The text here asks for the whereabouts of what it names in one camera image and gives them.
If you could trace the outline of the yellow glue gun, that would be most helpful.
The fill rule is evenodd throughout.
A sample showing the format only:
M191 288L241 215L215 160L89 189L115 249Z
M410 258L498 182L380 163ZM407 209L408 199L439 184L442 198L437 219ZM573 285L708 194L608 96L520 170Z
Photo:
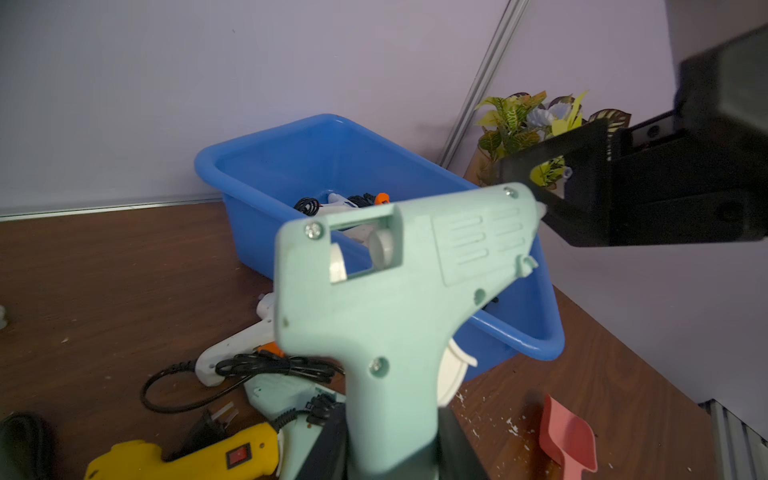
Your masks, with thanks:
M162 449L143 440L114 445L90 462L87 479L259 479L276 472L278 433L267 423L173 461Z

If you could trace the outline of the small mint glue gun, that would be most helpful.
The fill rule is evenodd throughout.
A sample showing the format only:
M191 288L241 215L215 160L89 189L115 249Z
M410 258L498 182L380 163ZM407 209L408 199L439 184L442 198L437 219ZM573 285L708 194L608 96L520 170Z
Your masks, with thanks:
M254 376L245 383L254 407L278 432L279 479L296 479L319 438L330 411L343 394L305 378L281 374Z

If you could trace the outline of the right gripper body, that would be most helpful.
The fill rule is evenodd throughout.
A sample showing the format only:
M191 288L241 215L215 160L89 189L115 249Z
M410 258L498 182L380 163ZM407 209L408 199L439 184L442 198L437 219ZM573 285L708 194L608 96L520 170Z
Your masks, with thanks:
M673 109L620 135L611 246L767 235L767 28L684 60Z

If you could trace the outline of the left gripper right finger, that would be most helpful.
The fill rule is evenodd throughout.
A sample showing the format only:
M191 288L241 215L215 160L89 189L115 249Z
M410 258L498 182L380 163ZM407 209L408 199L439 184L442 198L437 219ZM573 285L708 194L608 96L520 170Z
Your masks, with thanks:
M488 480L489 477L454 412L438 409L438 469L440 480Z

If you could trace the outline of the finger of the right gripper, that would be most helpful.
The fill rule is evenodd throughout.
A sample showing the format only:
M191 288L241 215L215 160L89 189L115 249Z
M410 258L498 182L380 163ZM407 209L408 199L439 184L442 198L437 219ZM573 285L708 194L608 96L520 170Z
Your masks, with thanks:
M609 244L608 121L598 119L497 163L499 183L519 182L547 207L543 217L574 247Z

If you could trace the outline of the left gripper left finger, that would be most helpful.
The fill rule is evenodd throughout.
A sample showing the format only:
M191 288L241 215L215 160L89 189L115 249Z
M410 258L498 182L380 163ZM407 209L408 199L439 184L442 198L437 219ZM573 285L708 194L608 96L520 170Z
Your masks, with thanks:
M339 403L331 410L296 480L345 480L347 446L346 404Z

